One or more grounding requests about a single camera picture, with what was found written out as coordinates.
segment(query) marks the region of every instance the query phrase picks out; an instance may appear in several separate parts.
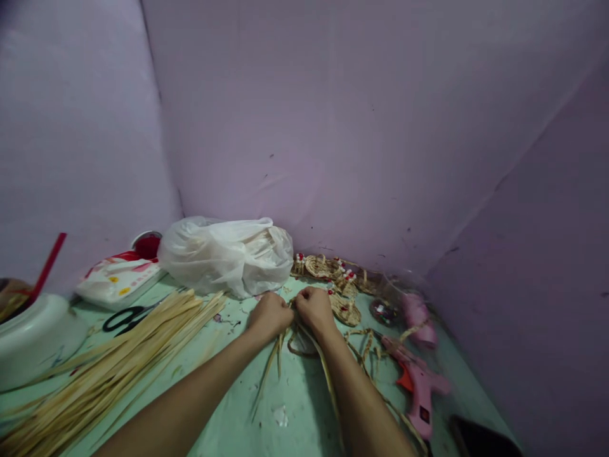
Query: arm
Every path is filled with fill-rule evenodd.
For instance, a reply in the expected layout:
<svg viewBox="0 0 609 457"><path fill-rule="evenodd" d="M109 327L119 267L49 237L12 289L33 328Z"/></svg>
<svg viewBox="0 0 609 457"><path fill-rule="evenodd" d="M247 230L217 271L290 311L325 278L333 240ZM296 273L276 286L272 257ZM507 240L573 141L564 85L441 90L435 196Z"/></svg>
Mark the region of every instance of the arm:
<svg viewBox="0 0 609 457"><path fill-rule="evenodd" d="M339 387L338 406L353 455L414 457L412 446L336 327L326 291L302 290L296 307L324 351L332 383Z"/></svg>
<svg viewBox="0 0 609 457"><path fill-rule="evenodd" d="M283 298L264 295L246 331L142 409L95 457L185 456L239 374L293 318Z"/></svg>

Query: lavender wall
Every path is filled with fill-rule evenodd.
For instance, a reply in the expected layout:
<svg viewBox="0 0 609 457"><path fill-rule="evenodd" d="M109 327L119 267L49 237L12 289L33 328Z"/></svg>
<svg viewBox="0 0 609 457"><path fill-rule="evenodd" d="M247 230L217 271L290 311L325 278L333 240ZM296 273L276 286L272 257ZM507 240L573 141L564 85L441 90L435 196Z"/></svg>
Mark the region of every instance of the lavender wall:
<svg viewBox="0 0 609 457"><path fill-rule="evenodd" d="M603 0L143 0L188 215L432 266L598 61Z"/></svg>
<svg viewBox="0 0 609 457"><path fill-rule="evenodd" d="M181 216L139 2L3 2L0 275L35 281L69 233L47 290Z"/></svg>
<svg viewBox="0 0 609 457"><path fill-rule="evenodd" d="M429 278L535 456L609 454L609 59Z"/></svg>

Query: black scissors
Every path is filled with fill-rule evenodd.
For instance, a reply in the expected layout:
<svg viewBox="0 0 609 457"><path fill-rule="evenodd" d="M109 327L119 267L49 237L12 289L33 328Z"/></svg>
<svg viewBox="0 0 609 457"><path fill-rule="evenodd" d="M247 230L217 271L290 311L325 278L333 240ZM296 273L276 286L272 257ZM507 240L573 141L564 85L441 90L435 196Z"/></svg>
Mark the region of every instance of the black scissors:
<svg viewBox="0 0 609 457"><path fill-rule="evenodd" d="M186 290L186 287L182 287L176 290L176 292L182 292ZM159 301L157 301L154 305L149 307L129 307L124 310L118 311L118 313L113 314L110 318L103 323L101 327L104 332L115 331L117 328L121 326L126 326L123 330L119 331L114 336L119 336L120 334L127 333L129 330L133 329L137 324L144 320L144 318L152 311L154 308L159 306L159 304L165 300L170 294L167 294ZM124 316L123 319L115 322L119 317Z"/></svg>

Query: green table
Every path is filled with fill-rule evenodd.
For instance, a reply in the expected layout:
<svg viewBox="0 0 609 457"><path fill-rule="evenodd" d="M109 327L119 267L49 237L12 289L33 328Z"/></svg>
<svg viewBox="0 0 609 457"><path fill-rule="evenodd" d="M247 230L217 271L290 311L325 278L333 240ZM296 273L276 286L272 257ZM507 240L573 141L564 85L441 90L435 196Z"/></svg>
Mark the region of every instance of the green table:
<svg viewBox="0 0 609 457"><path fill-rule="evenodd" d="M278 293L287 301L305 285L303 281L290 278ZM167 275L135 304L149 305L155 303L176 287L178 287L177 283ZM368 311L371 301L372 297L368 295L360 293L357 296L356 304L362 313L360 327L372 327L382 333L397 336L397 331L382 327L372 318ZM195 363L200 360L210 341L216 341L215 353L217 353L243 332L249 312L255 306L255 298L243 301L227 300L226 307L221 314L223 320L232 322L210 321L135 402L134 406L122 417L112 432L117 430L152 399L186 376ZM84 342L79 353L85 352L113 336L101 331L103 322L112 313L86 303L78 303L75 309L93 328L91 335ZM339 324L339 328L344 333L349 330L342 324ZM413 345L407 343L407 346L415 354L425 359L432 369L444 375L452 384L450 395L433 397L434 434L431 440L431 448L434 455L454 457L459 455L448 428L448 420L452 414L459 414L478 422L506 434L516 441L450 336L439 325L436 325L436 330L438 331L439 344L434 352L422 354ZM361 339L358 340L357 336L352 337L352 342L356 347L359 346L360 341ZM267 379L256 417L252 420L251 409L272 345L265 348L255 358L229 389L190 451L190 456L302 455L312 457L340 454L339 428L332 410L321 363L318 359L309 359L292 354L288 351L286 343L282 349L281 379L278 379L275 363ZM153 371L148 376L153 376L155 373ZM401 372L396 362L389 357L385 357L381 360L376 380L383 394L397 408L406 411L407 406L410 405L410 394L403 392L401 387L398 388L395 385L400 375ZM44 383L0 395L0 413L52 392L62 383L67 382L68 378L69 376L65 374ZM141 381L138 386L143 386L146 383L147 378ZM123 407L138 392L138 387L136 387L125 395L117 407L66 455L86 456L97 449L103 440L111 434L107 434L103 440L100 440L100 437L112 424L119 412L122 411ZM288 417L286 427L280 427L273 413L282 406L285 406ZM6 421L0 424L3 432L10 425Z"/></svg>

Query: glue gun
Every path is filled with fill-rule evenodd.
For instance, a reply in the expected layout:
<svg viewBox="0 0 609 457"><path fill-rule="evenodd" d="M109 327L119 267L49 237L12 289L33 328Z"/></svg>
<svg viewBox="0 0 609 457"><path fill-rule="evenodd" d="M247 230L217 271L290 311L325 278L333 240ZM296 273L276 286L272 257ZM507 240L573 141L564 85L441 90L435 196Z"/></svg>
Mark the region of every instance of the glue gun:
<svg viewBox="0 0 609 457"><path fill-rule="evenodd" d="M374 336L385 346L395 348L392 356L403 369L402 377L396 382L412 392L412 409L408 419L424 440L431 438L431 393L447 395L450 392L449 381L431 371L424 360L416 357L394 338L374 331Z"/></svg>

